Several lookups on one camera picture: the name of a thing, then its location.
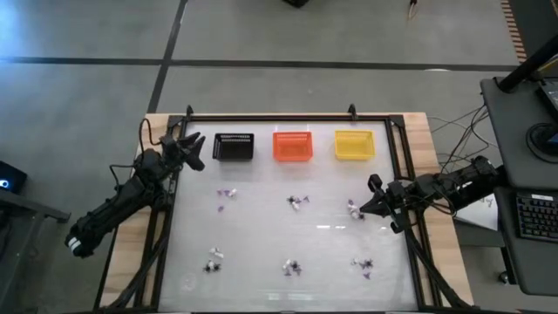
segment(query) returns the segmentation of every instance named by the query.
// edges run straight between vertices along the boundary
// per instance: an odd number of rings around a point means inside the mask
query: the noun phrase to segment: white label
[[[546,196],[546,195],[531,195],[531,197],[533,197],[534,199],[543,200],[543,201],[553,201],[555,199],[552,196]]]

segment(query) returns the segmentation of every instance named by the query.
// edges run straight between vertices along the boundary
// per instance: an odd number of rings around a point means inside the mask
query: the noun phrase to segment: gray floor
[[[162,58],[178,3],[0,0],[0,57]],[[405,3],[312,0],[293,10],[279,0],[190,0],[174,58],[517,63],[498,0],[424,0],[409,23]],[[108,165],[131,160],[158,70],[0,65],[0,132],[6,134],[0,160],[30,175],[25,194],[72,212],[71,222],[109,195]],[[362,112],[451,119],[481,105],[479,80],[495,74],[172,67],[158,112],[184,112],[188,104],[199,113],[339,112],[355,103]],[[488,121],[478,131],[494,141]],[[438,152],[449,153],[460,133],[459,126],[435,133]],[[478,147],[471,140],[462,154]],[[496,149],[486,155],[500,163]],[[92,307],[108,241],[95,256],[77,259],[62,244],[68,228],[45,225],[20,288],[22,308]],[[463,248],[463,254],[477,305],[556,308],[557,299],[496,283],[493,273],[503,269],[497,249]]]

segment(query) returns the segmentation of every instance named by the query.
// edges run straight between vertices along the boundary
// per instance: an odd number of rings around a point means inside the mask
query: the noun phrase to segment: orange basket
[[[312,132],[273,133],[273,157],[276,160],[308,161],[312,154]]]

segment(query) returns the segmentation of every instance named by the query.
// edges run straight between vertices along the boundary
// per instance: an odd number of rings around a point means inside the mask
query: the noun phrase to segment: yellow basket
[[[376,156],[374,132],[369,130],[336,130],[335,155],[339,160],[368,160]]]

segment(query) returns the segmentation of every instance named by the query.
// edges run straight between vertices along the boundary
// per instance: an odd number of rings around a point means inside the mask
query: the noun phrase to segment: keyboard
[[[520,237],[558,242],[558,198],[517,194]]]

